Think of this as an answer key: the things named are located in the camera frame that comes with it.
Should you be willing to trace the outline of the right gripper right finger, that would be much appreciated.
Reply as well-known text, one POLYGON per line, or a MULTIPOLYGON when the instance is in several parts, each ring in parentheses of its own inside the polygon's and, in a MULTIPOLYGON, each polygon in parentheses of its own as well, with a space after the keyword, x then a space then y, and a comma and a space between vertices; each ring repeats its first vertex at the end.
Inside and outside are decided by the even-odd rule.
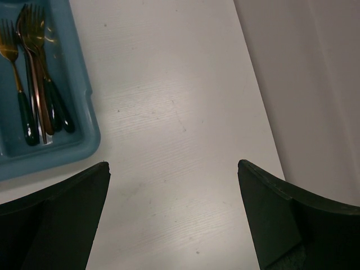
POLYGON ((238 181, 260 269, 359 269, 359 207, 247 160, 238 163, 238 181))

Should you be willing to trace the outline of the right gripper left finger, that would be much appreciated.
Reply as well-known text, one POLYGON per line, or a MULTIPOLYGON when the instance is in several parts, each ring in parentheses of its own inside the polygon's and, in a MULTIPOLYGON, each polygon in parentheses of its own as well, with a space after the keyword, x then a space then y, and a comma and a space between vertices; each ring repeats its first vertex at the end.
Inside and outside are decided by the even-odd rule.
POLYGON ((109 183, 103 161, 1 204, 1 269, 85 269, 109 183))

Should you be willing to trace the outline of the blue plastic cutlery tray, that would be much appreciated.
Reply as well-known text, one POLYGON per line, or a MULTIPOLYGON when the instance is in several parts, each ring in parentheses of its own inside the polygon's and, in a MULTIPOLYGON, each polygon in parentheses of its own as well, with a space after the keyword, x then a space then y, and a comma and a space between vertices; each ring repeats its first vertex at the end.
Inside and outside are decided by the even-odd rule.
POLYGON ((1 1, 1 19, 15 22, 25 5, 45 11, 44 50, 49 73, 75 131, 47 137, 29 146, 21 126, 14 73, 1 58, 1 180, 65 165, 92 155, 100 144, 100 130, 92 105, 92 88, 69 1, 1 1))

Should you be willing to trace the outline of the gold fork dark handle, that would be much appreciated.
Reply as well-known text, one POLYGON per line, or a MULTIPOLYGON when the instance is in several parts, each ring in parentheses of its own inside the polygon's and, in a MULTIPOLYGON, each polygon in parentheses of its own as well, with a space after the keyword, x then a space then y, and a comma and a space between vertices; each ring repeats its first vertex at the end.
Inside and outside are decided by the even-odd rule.
POLYGON ((13 22, 7 19, 1 19, 1 55, 8 60, 12 66, 25 141, 29 146, 35 146, 38 141, 36 127, 16 66, 19 50, 15 37, 15 28, 13 22))

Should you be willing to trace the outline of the gold fork green handle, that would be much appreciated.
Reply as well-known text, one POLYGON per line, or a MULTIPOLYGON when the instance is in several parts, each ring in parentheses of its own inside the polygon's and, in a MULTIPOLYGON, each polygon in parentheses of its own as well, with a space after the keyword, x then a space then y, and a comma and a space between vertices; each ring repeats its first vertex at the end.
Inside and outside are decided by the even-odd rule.
POLYGON ((73 121, 73 119, 65 105, 65 102, 64 102, 63 98, 61 97, 59 90, 53 80, 52 80, 51 84, 52 84, 52 87, 51 87, 52 94, 53 94, 53 97, 55 98, 56 110, 60 117, 61 125, 64 128, 64 130, 66 130, 68 133, 74 133, 75 132, 74 121, 73 121))

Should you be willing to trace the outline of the rose gold fork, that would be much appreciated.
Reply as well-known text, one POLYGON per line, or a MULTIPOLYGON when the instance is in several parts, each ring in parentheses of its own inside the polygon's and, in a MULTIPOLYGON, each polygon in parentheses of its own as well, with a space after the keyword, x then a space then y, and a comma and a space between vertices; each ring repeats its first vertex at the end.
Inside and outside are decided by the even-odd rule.
MULTIPOLYGON (((26 37, 25 43, 30 48, 30 50, 32 50, 32 51, 34 50, 30 44, 30 40, 27 37, 26 37)), ((41 108, 42 108, 42 119, 43 119, 43 123, 45 126, 46 135, 48 137, 48 136, 52 136, 54 134, 54 131, 53 131, 51 123, 50 123, 49 113, 47 111, 47 100, 45 97, 42 69, 40 67, 39 61, 38 61, 36 55, 34 54, 34 52, 32 52, 31 54, 34 57, 34 63, 36 64, 36 68, 37 68, 40 104, 41 104, 41 108)))

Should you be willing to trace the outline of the gold fork sideways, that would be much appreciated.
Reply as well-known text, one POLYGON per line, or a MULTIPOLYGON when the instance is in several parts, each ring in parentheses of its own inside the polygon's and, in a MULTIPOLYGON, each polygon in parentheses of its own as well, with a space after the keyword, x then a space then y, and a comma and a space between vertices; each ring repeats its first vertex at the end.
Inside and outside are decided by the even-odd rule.
POLYGON ((62 125, 59 114, 56 110, 55 98, 52 94, 52 80, 48 72, 46 53, 44 50, 46 15, 45 10, 43 7, 31 3, 25 8, 25 13, 26 37, 30 40, 30 44, 34 49, 33 52, 36 55, 42 69, 49 120, 53 131, 59 132, 62 129, 62 125))

